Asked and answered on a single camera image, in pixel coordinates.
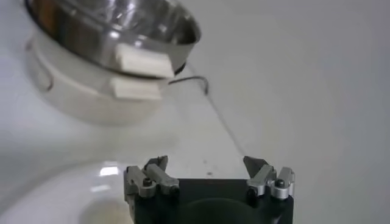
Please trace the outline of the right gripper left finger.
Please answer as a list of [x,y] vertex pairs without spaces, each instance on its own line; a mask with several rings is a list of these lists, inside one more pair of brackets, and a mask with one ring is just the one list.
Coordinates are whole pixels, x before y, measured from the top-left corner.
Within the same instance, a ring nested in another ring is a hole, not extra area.
[[170,198],[180,194],[180,182],[169,176],[165,170],[168,156],[151,158],[141,169],[138,166],[128,166],[124,170],[124,200],[135,197],[153,198],[159,192]]

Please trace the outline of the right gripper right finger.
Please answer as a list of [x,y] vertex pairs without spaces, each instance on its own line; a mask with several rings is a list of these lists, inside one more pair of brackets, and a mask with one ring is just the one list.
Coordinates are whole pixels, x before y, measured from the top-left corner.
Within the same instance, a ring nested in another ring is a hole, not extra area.
[[270,195],[278,200],[286,200],[294,195],[295,173],[290,167],[282,167],[278,173],[276,169],[264,159],[245,156],[244,165],[250,176],[246,181],[249,189],[256,197],[261,197],[268,188]]

